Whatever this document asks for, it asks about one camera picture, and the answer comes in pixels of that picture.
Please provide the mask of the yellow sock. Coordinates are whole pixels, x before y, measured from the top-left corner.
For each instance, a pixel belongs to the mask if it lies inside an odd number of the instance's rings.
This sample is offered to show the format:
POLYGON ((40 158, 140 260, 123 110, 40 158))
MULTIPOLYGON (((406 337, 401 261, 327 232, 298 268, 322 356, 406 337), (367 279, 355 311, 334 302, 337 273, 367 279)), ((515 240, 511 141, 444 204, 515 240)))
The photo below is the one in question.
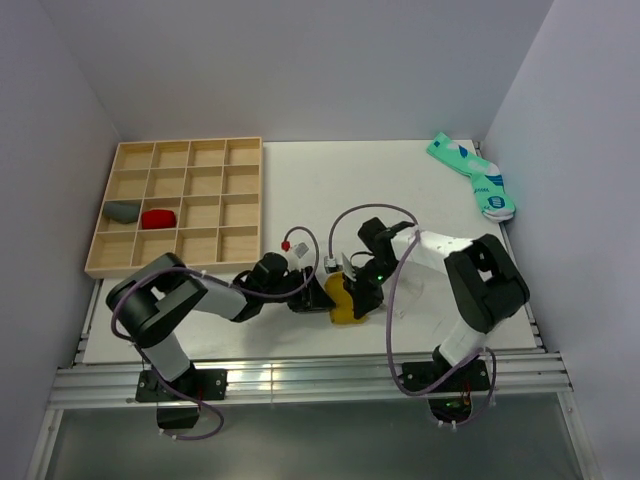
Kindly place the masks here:
POLYGON ((331 323, 335 326, 356 325, 365 323, 368 315, 356 319, 354 316, 354 303, 350 294, 344 288, 343 275, 339 272, 332 273, 325 281, 324 289, 335 306, 329 312, 331 323))

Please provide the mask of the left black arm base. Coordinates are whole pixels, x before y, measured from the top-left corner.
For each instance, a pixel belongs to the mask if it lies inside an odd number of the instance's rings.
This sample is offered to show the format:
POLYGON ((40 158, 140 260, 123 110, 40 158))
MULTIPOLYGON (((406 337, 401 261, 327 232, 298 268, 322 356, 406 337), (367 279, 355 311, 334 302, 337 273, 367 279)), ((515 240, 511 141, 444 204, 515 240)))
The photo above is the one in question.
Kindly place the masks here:
POLYGON ((157 404, 157 426, 164 433, 180 436, 194 428, 202 414, 219 413, 211 401, 224 400, 226 389, 226 369, 190 367, 174 381, 150 369, 140 373, 134 399, 140 404, 157 404))

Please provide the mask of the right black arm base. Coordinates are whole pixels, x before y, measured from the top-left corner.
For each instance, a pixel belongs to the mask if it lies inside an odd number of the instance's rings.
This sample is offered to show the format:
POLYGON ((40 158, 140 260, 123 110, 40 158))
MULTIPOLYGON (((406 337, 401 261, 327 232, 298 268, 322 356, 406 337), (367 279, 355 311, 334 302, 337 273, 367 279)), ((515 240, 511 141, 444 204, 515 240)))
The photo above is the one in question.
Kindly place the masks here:
POLYGON ((401 385, 412 393, 436 385, 430 392, 444 394, 444 397, 428 398, 432 417, 438 423, 458 427, 474 417, 472 396, 475 393, 487 394, 477 414, 491 403, 496 385, 496 367, 488 367, 485 360, 476 356, 450 375, 447 375, 448 371, 443 360, 405 362, 401 364, 399 379, 401 385))

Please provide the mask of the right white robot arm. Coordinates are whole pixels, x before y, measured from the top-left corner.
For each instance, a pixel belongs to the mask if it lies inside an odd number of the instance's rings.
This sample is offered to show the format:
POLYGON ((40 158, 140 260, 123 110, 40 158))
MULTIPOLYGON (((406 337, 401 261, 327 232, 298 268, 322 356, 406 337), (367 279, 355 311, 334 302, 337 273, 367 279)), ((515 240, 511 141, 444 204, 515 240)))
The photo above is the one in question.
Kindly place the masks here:
POLYGON ((530 299, 526 282, 494 235, 451 237, 407 221, 387 227, 374 217, 358 237, 370 259, 356 267, 342 258, 343 285, 356 320, 382 304, 383 284, 398 278, 407 261, 447 276, 460 319, 433 354, 433 378, 443 389, 455 389, 466 379, 463 359, 478 352, 494 328, 530 299))

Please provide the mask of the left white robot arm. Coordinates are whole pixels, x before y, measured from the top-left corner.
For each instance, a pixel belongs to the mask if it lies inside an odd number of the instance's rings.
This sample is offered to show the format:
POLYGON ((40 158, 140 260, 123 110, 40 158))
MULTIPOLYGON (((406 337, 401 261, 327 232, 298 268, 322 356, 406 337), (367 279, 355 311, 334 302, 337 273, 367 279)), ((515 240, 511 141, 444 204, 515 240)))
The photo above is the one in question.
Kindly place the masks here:
POLYGON ((172 399, 187 397, 195 386, 195 367, 174 333, 184 318, 198 310, 243 323, 267 303, 285 303, 294 313, 335 307, 312 267, 295 270, 277 253, 265 254, 226 283, 168 252, 117 284, 106 299, 114 322, 155 368, 159 388, 172 399))

